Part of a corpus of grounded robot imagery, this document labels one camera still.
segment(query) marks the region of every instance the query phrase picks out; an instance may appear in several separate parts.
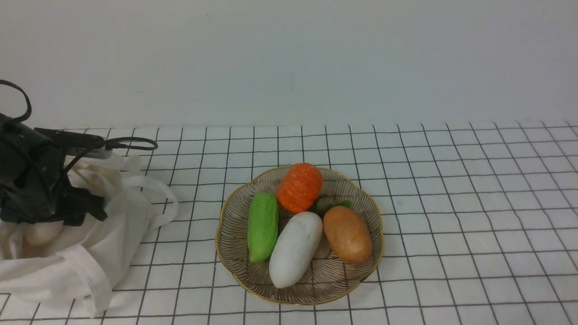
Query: bag handle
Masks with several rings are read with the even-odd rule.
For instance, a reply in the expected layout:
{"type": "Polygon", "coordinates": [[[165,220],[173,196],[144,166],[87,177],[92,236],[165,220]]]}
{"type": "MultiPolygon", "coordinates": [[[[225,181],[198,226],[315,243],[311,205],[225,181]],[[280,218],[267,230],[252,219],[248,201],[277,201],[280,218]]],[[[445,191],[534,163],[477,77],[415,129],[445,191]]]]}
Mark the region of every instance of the bag handle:
{"type": "Polygon", "coordinates": [[[165,194],[165,198],[172,200],[171,203],[166,205],[165,213],[158,215],[151,220],[149,230],[167,224],[173,221],[177,216],[177,212],[179,211],[179,202],[171,188],[163,182],[154,178],[139,175],[123,178],[122,183],[124,187],[142,187],[150,190],[161,190],[161,192],[165,194]]]}
{"type": "Polygon", "coordinates": [[[105,311],[110,306],[112,287],[104,270],[81,244],[68,247],[60,252],[65,261],[75,270],[79,278],[90,291],[90,295],[82,299],[84,307],[91,317],[105,311]]]}

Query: green cucumber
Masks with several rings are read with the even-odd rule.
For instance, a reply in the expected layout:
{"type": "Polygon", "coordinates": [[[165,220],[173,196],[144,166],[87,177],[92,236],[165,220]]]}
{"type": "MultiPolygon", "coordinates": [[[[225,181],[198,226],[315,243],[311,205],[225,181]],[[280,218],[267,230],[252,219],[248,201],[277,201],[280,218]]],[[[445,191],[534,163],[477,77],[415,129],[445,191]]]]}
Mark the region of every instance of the green cucumber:
{"type": "Polygon", "coordinates": [[[270,193],[257,193],[249,207],[247,245],[249,261],[264,262],[273,253],[279,234],[279,205],[270,193]]]}

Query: black grid line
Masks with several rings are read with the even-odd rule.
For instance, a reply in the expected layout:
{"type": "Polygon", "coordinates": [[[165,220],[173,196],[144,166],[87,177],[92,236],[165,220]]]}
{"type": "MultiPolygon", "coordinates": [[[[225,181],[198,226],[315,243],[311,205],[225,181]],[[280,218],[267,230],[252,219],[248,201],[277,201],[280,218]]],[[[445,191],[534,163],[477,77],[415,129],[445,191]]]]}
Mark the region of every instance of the black grid line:
{"type": "MultiPolygon", "coordinates": [[[[402,144],[402,146],[403,146],[403,137],[401,136],[401,133],[399,134],[399,140],[401,141],[401,144],[402,144]]],[[[408,156],[407,156],[407,150],[406,150],[405,147],[403,148],[403,152],[405,153],[406,158],[408,158],[408,156]]],[[[414,172],[413,172],[413,168],[412,168],[411,164],[409,165],[409,171],[412,173],[412,177],[413,177],[413,176],[414,176],[414,172]]],[[[417,190],[417,196],[418,196],[418,198],[420,199],[421,209],[425,212],[426,209],[425,209],[424,201],[423,201],[422,198],[421,198],[420,189],[419,189],[419,187],[418,187],[418,185],[417,185],[417,182],[416,182],[415,178],[413,179],[413,182],[414,182],[414,185],[415,185],[416,190],[417,190]]],[[[458,316],[458,320],[460,321],[460,325],[462,325],[463,322],[462,322],[462,318],[461,318],[461,316],[460,316],[460,312],[458,311],[458,307],[456,306],[456,303],[455,303],[454,293],[453,293],[453,291],[452,291],[452,289],[451,289],[450,281],[447,279],[446,267],[445,267],[444,264],[443,264],[442,258],[439,257],[438,243],[436,242],[435,237],[434,237],[434,235],[433,235],[431,221],[429,220],[429,218],[428,218],[427,215],[425,215],[425,218],[426,218],[426,220],[427,220],[427,222],[428,222],[429,230],[430,230],[430,232],[432,232],[431,237],[432,237],[432,241],[433,241],[433,246],[435,247],[435,250],[436,250],[436,252],[438,253],[438,259],[439,259],[439,262],[440,262],[440,264],[441,264],[441,266],[442,266],[443,274],[444,274],[445,277],[446,277],[446,284],[447,284],[448,289],[450,290],[450,296],[451,296],[451,300],[452,300],[452,302],[453,302],[453,306],[454,306],[454,309],[455,309],[455,313],[456,313],[456,315],[458,316]]]]}
{"type": "MultiPolygon", "coordinates": [[[[225,167],[229,165],[229,150],[231,148],[231,128],[229,127],[229,139],[228,139],[228,143],[227,143],[227,162],[225,163],[225,167]]],[[[225,178],[223,179],[223,181],[227,179],[227,169],[225,169],[225,178]]],[[[221,195],[222,199],[223,199],[223,203],[225,202],[225,184],[223,184],[223,193],[221,195]]],[[[215,264],[217,263],[217,252],[215,251],[215,258],[214,258],[215,264]]],[[[209,316],[207,317],[207,325],[210,324],[211,322],[211,308],[213,307],[213,293],[214,293],[214,285],[215,285],[215,276],[217,275],[217,268],[213,268],[213,284],[212,284],[212,288],[211,288],[211,296],[210,296],[210,301],[209,301],[209,316]]]]}
{"type": "MultiPolygon", "coordinates": [[[[427,133],[425,132],[425,128],[424,128],[423,124],[421,125],[421,127],[424,129],[425,140],[426,140],[426,141],[428,142],[428,144],[429,144],[428,135],[427,135],[427,133]]],[[[449,132],[449,134],[450,134],[451,142],[455,145],[454,138],[453,138],[453,136],[451,135],[451,132],[449,132]]],[[[431,147],[429,148],[429,150],[430,150],[432,156],[434,156],[434,152],[433,152],[433,150],[431,149],[431,147]]],[[[436,164],[436,167],[437,167],[437,169],[438,169],[438,173],[439,173],[440,176],[441,176],[442,172],[440,171],[439,166],[438,166],[437,164],[436,164]]],[[[452,209],[453,211],[455,211],[454,203],[451,201],[450,192],[447,190],[446,182],[445,182],[445,180],[444,180],[443,178],[442,178],[442,184],[443,184],[443,188],[445,189],[445,191],[446,191],[446,193],[447,193],[447,199],[448,199],[448,201],[450,202],[451,209],[452,209]]],[[[480,275],[480,270],[479,270],[476,262],[473,260],[472,249],[470,248],[470,245],[469,245],[469,243],[468,243],[468,239],[466,238],[466,235],[465,235],[465,233],[464,233],[464,228],[463,228],[463,226],[462,226],[462,221],[461,221],[460,218],[458,218],[457,216],[456,216],[456,219],[457,219],[458,225],[459,225],[459,227],[460,227],[460,233],[462,234],[462,237],[463,237],[463,239],[464,239],[464,242],[465,242],[465,244],[466,244],[466,247],[468,248],[468,252],[469,252],[470,255],[472,255],[472,262],[473,262],[474,268],[476,269],[476,273],[477,273],[477,276],[478,276],[477,279],[480,281],[481,287],[484,289],[484,295],[486,296],[486,300],[487,300],[488,302],[490,302],[490,296],[488,295],[488,291],[487,291],[487,289],[486,289],[486,285],[485,285],[484,282],[482,281],[482,278],[481,278],[481,275],[480,275]]],[[[443,266],[442,258],[439,257],[439,259],[440,259],[441,265],[443,266]]],[[[447,273],[446,273],[445,267],[444,267],[444,273],[445,273],[446,278],[447,278],[447,273]]],[[[493,315],[493,317],[494,317],[494,320],[495,320],[496,324],[498,324],[498,318],[496,317],[496,311],[494,310],[494,307],[493,307],[492,305],[490,305],[490,309],[492,310],[492,315],[493,315]]],[[[456,307],[455,312],[457,312],[457,313],[458,313],[458,317],[460,317],[460,312],[459,312],[459,310],[457,309],[457,307],[456,307]]]]}
{"type": "MultiPolygon", "coordinates": [[[[380,157],[380,159],[383,161],[383,157],[381,156],[381,152],[379,152],[379,157],[380,157]]],[[[390,187],[390,183],[389,183],[389,181],[388,181],[386,168],[385,168],[385,166],[384,166],[383,164],[381,165],[381,168],[383,169],[383,174],[384,174],[384,177],[385,177],[385,179],[386,179],[387,192],[388,192],[388,193],[391,193],[391,187],[390,187]]],[[[399,217],[398,217],[398,214],[397,214],[397,211],[396,211],[396,207],[395,207],[393,198],[391,198],[391,197],[390,197],[390,202],[391,202],[391,207],[393,208],[393,211],[394,211],[395,219],[396,219],[397,224],[398,224],[399,233],[402,233],[401,224],[399,223],[399,217]]],[[[416,277],[414,276],[414,273],[413,273],[412,264],[409,262],[409,256],[407,255],[407,248],[406,248],[406,245],[405,245],[405,241],[403,240],[403,236],[401,236],[401,242],[402,242],[402,245],[403,245],[403,251],[405,252],[405,258],[406,258],[406,261],[407,261],[407,266],[409,267],[409,272],[410,272],[410,274],[412,275],[411,280],[412,280],[412,282],[413,282],[413,288],[415,289],[415,294],[416,294],[416,297],[417,297],[417,303],[421,306],[420,294],[419,294],[419,292],[417,291],[416,277]]],[[[384,304],[384,306],[385,306],[385,308],[386,308],[386,310],[387,310],[385,295],[383,296],[383,304],[384,304]]],[[[423,311],[423,309],[421,309],[421,308],[420,308],[420,314],[421,314],[421,321],[425,324],[424,311],[423,311]]]]}

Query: orange pumpkin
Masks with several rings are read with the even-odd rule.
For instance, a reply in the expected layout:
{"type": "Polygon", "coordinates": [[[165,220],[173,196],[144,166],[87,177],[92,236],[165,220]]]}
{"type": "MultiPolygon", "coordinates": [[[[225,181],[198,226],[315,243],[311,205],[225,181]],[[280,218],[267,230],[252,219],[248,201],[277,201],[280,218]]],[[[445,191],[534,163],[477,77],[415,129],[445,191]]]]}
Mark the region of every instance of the orange pumpkin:
{"type": "Polygon", "coordinates": [[[279,205],[291,213],[307,211],[319,197],[323,175],[312,164],[293,165],[277,188],[279,205]]]}

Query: woven basket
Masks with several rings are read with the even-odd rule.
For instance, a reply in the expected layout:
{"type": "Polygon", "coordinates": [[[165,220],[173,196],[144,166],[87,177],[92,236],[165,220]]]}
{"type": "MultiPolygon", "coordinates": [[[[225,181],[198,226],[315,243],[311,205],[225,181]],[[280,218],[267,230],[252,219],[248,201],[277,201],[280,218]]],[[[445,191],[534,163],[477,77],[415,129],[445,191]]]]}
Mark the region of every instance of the woven basket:
{"type": "MultiPolygon", "coordinates": [[[[269,277],[269,263],[251,263],[247,250],[249,206],[259,192],[276,193],[281,178],[289,170],[278,167],[266,171],[235,190],[225,201],[215,237],[217,254],[235,280],[249,293],[280,304],[317,305],[337,300],[353,291],[379,265],[384,251],[381,213],[375,201],[345,176],[326,168],[323,174],[320,207],[343,200],[367,222],[373,242],[372,256],[363,264],[345,264],[330,251],[323,238],[308,271],[288,288],[277,289],[269,277]]],[[[292,215],[279,209],[279,231],[292,215]]]]}

